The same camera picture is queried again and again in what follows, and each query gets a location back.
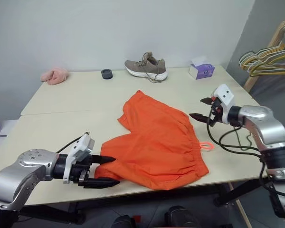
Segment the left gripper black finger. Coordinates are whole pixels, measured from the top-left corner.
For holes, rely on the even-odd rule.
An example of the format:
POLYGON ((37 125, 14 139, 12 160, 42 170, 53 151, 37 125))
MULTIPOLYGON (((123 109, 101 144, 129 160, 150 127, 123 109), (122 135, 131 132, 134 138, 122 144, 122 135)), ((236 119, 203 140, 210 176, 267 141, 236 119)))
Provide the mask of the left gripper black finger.
POLYGON ((111 156, 102 156, 102 155, 92 155, 91 162, 96 164, 105 164, 115 161, 116 158, 111 156))
POLYGON ((100 177, 100 178, 88 178, 83 183, 83 188, 86 189, 104 189, 118 185, 120 182, 118 180, 100 177))

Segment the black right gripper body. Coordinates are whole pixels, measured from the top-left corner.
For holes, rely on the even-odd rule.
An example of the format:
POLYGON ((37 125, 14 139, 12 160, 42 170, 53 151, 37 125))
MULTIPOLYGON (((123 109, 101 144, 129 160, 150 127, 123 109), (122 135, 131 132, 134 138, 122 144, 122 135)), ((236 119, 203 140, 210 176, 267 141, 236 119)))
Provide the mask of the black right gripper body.
POLYGON ((223 108, 221 106, 221 101, 218 97, 211 98, 211 109, 208 117, 208 125, 213 127, 217 122, 222 122, 223 108))

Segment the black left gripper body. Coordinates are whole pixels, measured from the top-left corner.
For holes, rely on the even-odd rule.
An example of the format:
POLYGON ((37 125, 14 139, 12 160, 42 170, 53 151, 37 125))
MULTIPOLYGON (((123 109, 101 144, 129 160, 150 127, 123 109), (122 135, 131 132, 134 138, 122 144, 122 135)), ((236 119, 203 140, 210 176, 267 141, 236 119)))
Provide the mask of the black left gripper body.
POLYGON ((93 156, 88 155, 82 161, 76 161, 71 168, 71 181, 81 187, 94 187, 95 181, 89 178, 90 166, 93 164, 93 156))

